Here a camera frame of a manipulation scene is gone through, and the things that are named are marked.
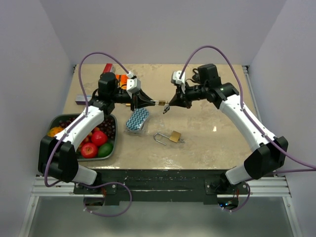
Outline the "astronaut keychain with keys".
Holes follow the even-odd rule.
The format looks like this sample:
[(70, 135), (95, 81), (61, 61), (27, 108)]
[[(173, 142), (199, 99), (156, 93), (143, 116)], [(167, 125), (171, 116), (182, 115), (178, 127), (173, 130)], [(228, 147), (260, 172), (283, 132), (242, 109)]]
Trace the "astronaut keychain with keys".
[(164, 109), (163, 109), (163, 114), (166, 114), (168, 111), (170, 110), (170, 105), (169, 104), (165, 104)]

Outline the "brass padlock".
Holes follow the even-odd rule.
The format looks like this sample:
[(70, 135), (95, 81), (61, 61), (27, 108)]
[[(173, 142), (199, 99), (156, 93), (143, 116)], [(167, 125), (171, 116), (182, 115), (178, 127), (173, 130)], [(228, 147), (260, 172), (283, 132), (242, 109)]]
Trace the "brass padlock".
[(167, 104), (167, 102), (164, 100), (152, 100), (151, 102), (153, 102), (157, 106), (165, 106)]
[(164, 135), (164, 134), (162, 134), (162, 133), (155, 133), (155, 134), (153, 135), (153, 139), (154, 139), (156, 142), (158, 142), (158, 143), (160, 143), (160, 144), (162, 144), (162, 145), (166, 145), (166, 143), (164, 143), (164, 142), (162, 142), (161, 140), (159, 140), (158, 137), (166, 138), (166, 139), (168, 139), (169, 141), (171, 141), (171, 142), (173, 142), (173, 143), (182, 143), (182, 144), (185, 143), (185, 141), (184, 141), (184, 140), (182, 139), (182, 137), (181, 137), (181, 133), (179, 133), (179, 132), (177, 132), (177, 131), (172, 131), (172, 133), (171, 133), (169, 136)]

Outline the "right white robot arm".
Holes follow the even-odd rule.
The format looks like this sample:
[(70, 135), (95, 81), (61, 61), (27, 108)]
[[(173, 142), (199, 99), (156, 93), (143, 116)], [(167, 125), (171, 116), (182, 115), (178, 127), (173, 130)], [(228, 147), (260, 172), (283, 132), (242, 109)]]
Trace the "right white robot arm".
[(174, 71), (171, 83), (176, 86), (176, 92), (170, 106), (189, 109), (193, 101), (207, 100), (225, 114), (243, 135), (252, 151), (243, 164), (227, 170), (220, 178), (219, 186), (222, 192), (231, 194), (237, 185), (249, 179), (258, 180), (264, 175), (284, 165), (284, 151), (288, 141), (276, 137), (265, 128), (242, 102), (241, 95), (231, 83), (222, 83), (214, 64), (198, 67), (199, 82), (190, 86), (182, 71)]

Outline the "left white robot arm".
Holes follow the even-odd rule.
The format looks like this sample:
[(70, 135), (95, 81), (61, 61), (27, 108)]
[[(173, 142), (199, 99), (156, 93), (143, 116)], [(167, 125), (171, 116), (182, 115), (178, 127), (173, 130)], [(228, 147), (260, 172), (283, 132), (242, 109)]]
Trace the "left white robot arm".
[(98, 81), (97, 95), (88, 107), (54, 137), (44, 136), (40, 142), (38, 170), (66, 183), (83, 183), (92, 194), (102, 189), (102, 181), (95, 170), (79, 165), (77, 148), (88, 134), (115, 108), (116, 103), (130, 104), (131, 110), (154, 106), (155, 102), (141, 89), (140, 80), (129, 74), (125, 89), (120, 88), (114, 73), (104, 73)]

